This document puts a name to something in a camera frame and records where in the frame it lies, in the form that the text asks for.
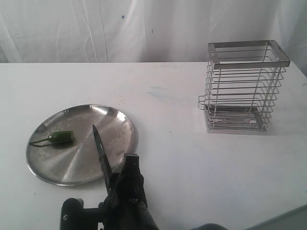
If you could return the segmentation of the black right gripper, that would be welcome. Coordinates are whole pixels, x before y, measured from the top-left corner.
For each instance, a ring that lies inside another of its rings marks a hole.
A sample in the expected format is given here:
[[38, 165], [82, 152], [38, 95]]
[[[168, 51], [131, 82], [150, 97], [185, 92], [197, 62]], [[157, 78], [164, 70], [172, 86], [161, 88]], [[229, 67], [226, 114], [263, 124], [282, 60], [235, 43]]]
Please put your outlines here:
[[148, 210], [138, 155], [125, 154], [121, 173], [106, 173], [105, 184], [107, 197], [99, 204], [105, 230], [158, 229]]

